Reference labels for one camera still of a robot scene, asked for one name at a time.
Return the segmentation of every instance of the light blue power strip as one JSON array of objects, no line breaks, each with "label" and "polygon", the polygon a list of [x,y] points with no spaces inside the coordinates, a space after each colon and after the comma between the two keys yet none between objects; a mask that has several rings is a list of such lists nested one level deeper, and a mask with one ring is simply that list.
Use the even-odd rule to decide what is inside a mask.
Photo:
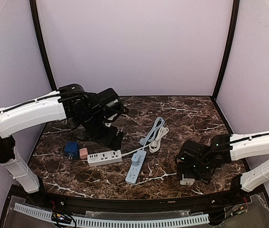
[{"label": "light blue power strip", "polygon": [[[147,134],[145,138],[142,138],[139,143],[142,146],[146,146],[147,143],[151,143],[155,140],[157,137],[157,133],[159,129],[164,126],[165,121],[162,117],[158,117],[151,129],[151,131]],[[132,165],[128,171],[127,177],[126,177],[126,183],[134,185],[136,181],[138,180],[140,170],[143,166],[145,157],[147,152],[144,150],[138,150],[131,158]]]},{"label": "light blue power strip", "polygon": [[131,158],[132,165],[126,177],[126,183],[134,185],[139,177],[147,152],[137,151]]}]

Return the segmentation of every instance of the pink power adapter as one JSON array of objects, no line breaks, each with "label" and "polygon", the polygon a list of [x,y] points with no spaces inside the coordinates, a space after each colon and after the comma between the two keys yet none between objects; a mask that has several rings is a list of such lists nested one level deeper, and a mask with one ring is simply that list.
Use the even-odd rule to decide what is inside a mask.
[{"label": "pink power adapter", "polygon": [[87,159],[88,155],[89,154],[88,154],[87,148],[82,148],[82,149],[79,150],[79,157],[81,159]]}]

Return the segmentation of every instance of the blue power adapter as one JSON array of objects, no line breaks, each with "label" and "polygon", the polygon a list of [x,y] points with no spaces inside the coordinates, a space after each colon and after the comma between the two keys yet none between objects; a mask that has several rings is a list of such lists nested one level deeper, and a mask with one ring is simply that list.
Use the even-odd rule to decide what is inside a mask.
[{"label": "blue power adapter", "polygon": [[67,142],[65,150],[65,156],[69,159],[79,158],[79,145],[77,142]]}]

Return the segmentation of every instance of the white power strip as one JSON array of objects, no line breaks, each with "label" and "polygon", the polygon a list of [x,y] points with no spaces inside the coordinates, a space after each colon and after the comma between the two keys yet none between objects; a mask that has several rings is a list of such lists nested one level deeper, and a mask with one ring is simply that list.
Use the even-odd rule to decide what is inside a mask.
[{"label": "white power strip", "polygon": [[87,159],[89,166],[106,165],[122,161],[120,150],[89,154]]}]

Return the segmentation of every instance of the black frame edge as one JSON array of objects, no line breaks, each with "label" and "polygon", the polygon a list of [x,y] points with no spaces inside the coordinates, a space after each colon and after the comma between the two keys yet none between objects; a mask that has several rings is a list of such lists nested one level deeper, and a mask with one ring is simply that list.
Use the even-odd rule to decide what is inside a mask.
[{"label": "black frame edge", "polygon": [[225,46],[225,50],[224,50],[224,55],[223,55],[219,75],[218,75],[218,78],[216,80],[216,84],[215,84],[213,95],[212,95],[212,97],[215,100],[218,97],[218,94],[220,92],[220,88],[221,88],[222,81],[224,78],[225,70],[227,67],[227,63],[228,63],[228,59],[229,59],[229,55],[230,55],[230,51],[231,51],[231,47],[232,47],[234,32],[235,32],[235,26],[236,26],[237,18],[238,18],[239,6],[240,6],[240,0],[233,0],[232,13],[231,13],[231,19],[230,19],[230,25],[229,25],[229,30],[228,30],[226,46]]},{"label": "black frame edge", "polygon": [[38,42],[38,46],[39,46],[39,51],[40,51],[41,57],[43,59],[43,63],[44,63],[44,67],[45,67],[45,70],[46,70],[46,74],[47,74],[49,84],[51,86],[51,89],[54,91],[54,90],[57,90],[57,87],[56,87],[56,84],[55,84],[55,80],[54,80],[54,77],[53,77],[53,74],[52,74],[52,70],[51,70],[51,66],[50,66],[50,63],[49,63],[48,55],[47,55],[47,52],[46,52],[44,38],[43,38],[42,31],[41,31],[39,17],[38,17],[38,10],[37,10],[36,0],[30,0],[30,7],[31,7],[31,13],[32,13],[32,19],[33,19],[35,34],[36,34],[36,38],[37,38],[37,42]]},{"label": "black frame edge", "polygon": [[219,107],[218,103],[216,102],[216,100],[212,96],[210,97],[210,99],[211,99],[212,103],[214,104],[215,109],[218,111],[221,119],[223,120],[223,123],[226,126],[228,133],[233,134],[233,130],[231,129],[231,127],[230,127],[226,117],[224,116],[223,112],[221,111],[221,108]]},{"label": "black frame edge", "polygon": [[[193,213],[195,212],[204,212],[204,213],[217,213],[217,212],[221,212],[222,208],[211,208],[209,205],[211,204],[211,196],[219,196],[224,194],[225,191],[223,192],[217,192],[217,193],[212,193],[212,194],[206,194],[206,195],[202,195],[202,196],[194,196],[194,197],[184,197],[184,198],[176,198],[176,199],[164,199],[164,200],[156,200],[156,199],[152,199],[152,200],[146,200],[147,202],[144,202],[144,200],[114,200],[114,199],[90,199],[90,198],[81,198],[81,197],[72,197],[72,196],[65,196],[65,195],[59,195],[59,194],[55,194],[55,193],[47,193],[47,195],[51,198],[57,198],[61,201],[65,202],[64,205],[64,209],[62,209],[63,212],[67,212],[67,213],[80,213],[80,214],[84,214],[87,210],[92,210],[92,211],[115,211],[116,209],[118,209],[118,212],[121,213],[121,210],[127,210],[127,212],[123,212],[123,213],[137,213],[137,210],[139,209],[142,210],[142,208],[144,208],[144,203],[148,203],[148,201],[152,201],[152,203],[156,203],[156,207],[153,206],[153,209],[151,209],[151,212],[155,212],[154,209],[158,208],[159,204],[162,205],[163,203],[167,203],[167,202],[171,202],[173,200],[175,200],[175,203],[171,203],[171,207],[168,207],[164,210],[156,210],[156,212],[160,212],[160,211],[173,211],[173,210],[180,210],[180,209],[190,209],[192,210]],[[268,204],[269,207],[269,198],[267,195],[267,192],[264,188],[264,185],[260,185],[258,186],[254,191],[248,193],[248,196],[252,196],[254,194],[259,194],[259,193],[263,193],[264,197],[266,199],[266,202]],[[28,194],[23,190],[23,188],[21,186],[17,186],[12,184],[10,191],[7,195],[6,198],[6,202],[5,202],[5,206],[3,208],[2,214],[1,214],[1,218],[0,218],[0,228],[3,227],[3,222],[5,220],[5,216],[7,214],[7,210],[8,210],[8,206],[11,200],[11,196],[17,196],[20,198],[24,198],[27,199],[26,203],[31,204],[31,201],[28,200]],[[76,204],[69,204],[69,201],[76,201]],[[104,207],[99,207],[100,204],[106,205],[106,208]],[[132,211],[132,209],[129,208],[129,205],[131,205],[133,207],[133,209],[135,211]]]}]

